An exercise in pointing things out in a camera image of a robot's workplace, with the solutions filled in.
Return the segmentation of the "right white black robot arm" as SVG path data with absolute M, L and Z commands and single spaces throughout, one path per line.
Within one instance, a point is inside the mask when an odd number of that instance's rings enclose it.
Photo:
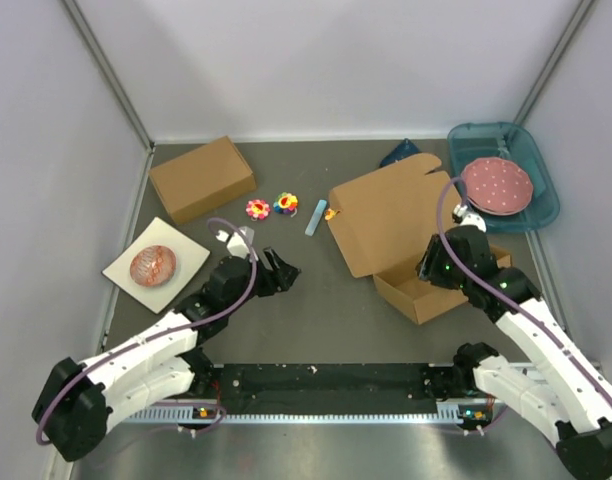
M 464 344 L 454 357 L 455 388 L 501 400 L 550 442 L 574 478 L 610 478 L 612 385 L 563 331 L 530 279 L 499 266 L 474 225 L 432 235 L 416 272 L 433 286 L 460 291 L 541 376 L 530 379 L 483 342 Z

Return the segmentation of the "pink plush flower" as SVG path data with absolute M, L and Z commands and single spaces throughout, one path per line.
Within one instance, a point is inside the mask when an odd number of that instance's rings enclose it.
M 246 204 L 246 214 L 253 221 L 266 219 L 271 212 L 270 205 L 261 199 L 250 200 Z

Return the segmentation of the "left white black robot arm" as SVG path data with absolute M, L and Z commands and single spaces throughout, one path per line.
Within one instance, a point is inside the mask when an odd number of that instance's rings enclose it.
M 215 392 L 203 343 L 245 302 L 288 291 L 301 273 L 273 249 L 263 254 L 223 258 L 198 291 L 142 333 L 96 357 L 58 362 L 31 413 L 40 441 L 75 462 L 133 414 L 169 397 Z

